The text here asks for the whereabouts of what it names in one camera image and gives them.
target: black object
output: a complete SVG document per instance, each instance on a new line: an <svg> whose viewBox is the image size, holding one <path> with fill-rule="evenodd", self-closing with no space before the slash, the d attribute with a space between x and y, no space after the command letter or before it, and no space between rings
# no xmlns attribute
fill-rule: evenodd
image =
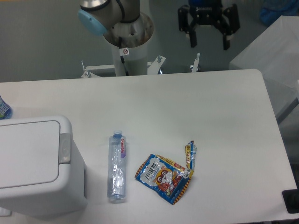
<svg viewBox="0 0 299 224"><path fill-rule="evenodd" d="M284 190L282 192L285 206L289 213L299 213L299 189Z"/></svg>
<svg viewBox="0 0 299 224"><path fill-rule="evenodd" d="M292 172L294 179L297 185L299 186L299 164L291 164ZM299 189L294 190L284 190L282 192L284 197L285 206L289 213L299 213Z"/></svg>
<svg viewBox="0 0 299 224"><path fill-rule="evenodd" d="M223 49L227 50L230 47L229 38L240 28L238 8L236 4L226 8L222 11L221 0L213 1L212 3L206 1L207 4L203 6L183 5L178 9L178 28L180 31L184 31L190 37L191 47L194 48L197 45L196 39L196 25L213 25L223 35ZM192 16L193 20L188 23L188 13Z"/></svg>
<svg viewBox="0 0 299 224"><path fill-rule="evenodd" d="M276 121L280 124L286 117L299 105L298 98L296 97L290 105L288 105L280 114L277 115Z"/></svg>

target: blue bottle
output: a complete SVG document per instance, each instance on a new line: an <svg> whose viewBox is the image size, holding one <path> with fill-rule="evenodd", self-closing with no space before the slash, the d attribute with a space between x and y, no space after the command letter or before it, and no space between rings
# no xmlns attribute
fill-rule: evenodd
<svg viewBox="0 0 299 224"><path fill-rule="evenodd" d="M298 8L299 0L264 0L260 20L270 26L281 15L296 15Z"/></svg>
<svg viewBox="0 0 299 224"><path fill-rule="evenodd" d="M126 196L126 139L122 131L109 138L107 197L113 202Z"/></svg>
<svg viewBox="0 0 299 224"><path fill-rule="evenodd" d="M3 101L0 96L0 120L10 119L13 115L13 110L11 107Z"/></svg>

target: crumpled snack packet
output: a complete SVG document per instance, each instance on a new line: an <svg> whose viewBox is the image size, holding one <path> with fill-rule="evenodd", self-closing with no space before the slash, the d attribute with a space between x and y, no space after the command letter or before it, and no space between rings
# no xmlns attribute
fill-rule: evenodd
<svg viewBox="0 0 299 224"><path fill-rule="evenodd" d="M188 145L185 146L187 169L194 170L196 151L197 148L194 144L194 141L190 141Z"/></svg>
<svg viewBox="0 0 299 224"><path fill-rule="evenodd" d="M170 159L151 154L139 167L135 178L175 204L186 191L193 172Z"/></svg>

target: metal bracket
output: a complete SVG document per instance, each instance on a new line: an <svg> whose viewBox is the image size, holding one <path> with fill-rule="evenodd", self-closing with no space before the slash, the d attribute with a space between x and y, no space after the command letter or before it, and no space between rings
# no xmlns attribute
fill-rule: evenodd
<svg viewBox="0 0 299 224"><path fill-rule="evenodd" d="M165 62L166 58L159 55L155 61L148 62L148 75L154 75L154 74L162 74L161 66ZM114 65L99 65L99 66L84 66L84 62L82 61L82 67L83 67L83 74L82 78L99 78L101 76L97 76L92 73L92 71L97 71L97 73L109 73L114 72Z"/></svg>

